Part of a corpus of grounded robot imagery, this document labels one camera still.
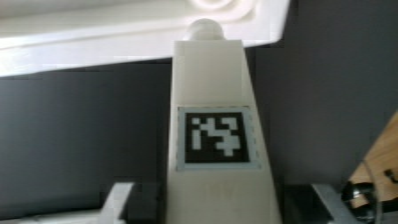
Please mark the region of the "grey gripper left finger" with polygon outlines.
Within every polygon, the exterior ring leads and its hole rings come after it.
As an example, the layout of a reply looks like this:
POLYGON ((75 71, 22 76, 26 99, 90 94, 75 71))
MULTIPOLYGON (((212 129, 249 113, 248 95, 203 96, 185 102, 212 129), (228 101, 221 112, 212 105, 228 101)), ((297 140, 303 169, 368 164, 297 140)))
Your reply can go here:
POLYGON ((116 182, 95 224, 146 224, 157 221, 161 185, 116 182))

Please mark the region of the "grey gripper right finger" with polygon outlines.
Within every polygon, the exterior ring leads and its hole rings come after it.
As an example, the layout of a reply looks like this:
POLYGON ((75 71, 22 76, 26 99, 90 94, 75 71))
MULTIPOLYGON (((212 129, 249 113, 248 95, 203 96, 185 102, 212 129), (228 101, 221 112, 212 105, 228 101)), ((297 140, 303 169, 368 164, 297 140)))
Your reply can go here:
POLYGON ((360 224, 329 184, 285 186, 281 213, 283 224, 360 224))

